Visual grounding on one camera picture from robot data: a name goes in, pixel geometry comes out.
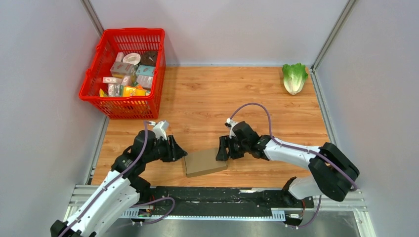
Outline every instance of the green leaf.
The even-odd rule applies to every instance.
[[[305,65],[301,63],[282,66],[282,73],[284,74],[285,89],[291,94],[295,95],[302,90],[308,74],[305,71]]]

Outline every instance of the wood grain surface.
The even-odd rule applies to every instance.
[[[239,106],[258,102],[271,115],[274,136],[302,145],[323,145],[329,139],[311,78],[294,96],[287,93],[282,78],[281,68],[168,67],[158,120],[169,121],[168,134],[191,153],[218,147],[218,138],[228,134],[226,119]],[[266,114],[258,106],[243,108],[234,120],[246,121],[259,135],[269,134]],[[109,121],[92,184],[102,182],[115,158],[143,129],[141,120]],[[154,161],[141,177],[155,186],[282,187],[293,176],[309,174],[292,164],[246,155],[229,160],[225,171],[194,178],[186,178],[183,160]]]

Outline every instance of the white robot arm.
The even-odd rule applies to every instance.
[[[312,176],[293,177],[284,185],[283,189],[291,194],[288,198],[290,206],[293,198],[300,200],[323,194],[343,201],[351,190],[351,181],[354,182],[359,175],[359,170],[334,144],[311,147],[284,142],[269,135],[259,136],[246,122],[235,122],[230,118],[225,125],[230,133],[220,137],[216,160],[241,158],[244,153],[250,153],[255,158],[283,161],[311,171]]]
[[[51,226],[52,237],[100,237],[127,209],[149,200],[150,183],[138,176],[145,165],[159,159],[172,162],[187,155],[172,135],[166,135],[167,121],[149,124],[153,130],[147,136],[144,130],[139,132],[134,144],[115,159],[111,171],[84,205],[66,222],[57,220]]]

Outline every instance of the brown box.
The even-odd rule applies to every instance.
[[[218,148],[213,148],[187,155],[183,159],[186,166],[186,177],[191,178],[226,170],[227,162],[215,160],[217,153]]]

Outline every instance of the gray wall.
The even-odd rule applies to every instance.
[[[419,2],[360,0],[318,70],[377,236],[417,236]]]
[[[91,0],[105,29],[166,30],[168,64],[312,64],[347,0]]]
[[[104,117],[78,93],[98,35],[72,1],[0,1],[0,236],[49,236]]]

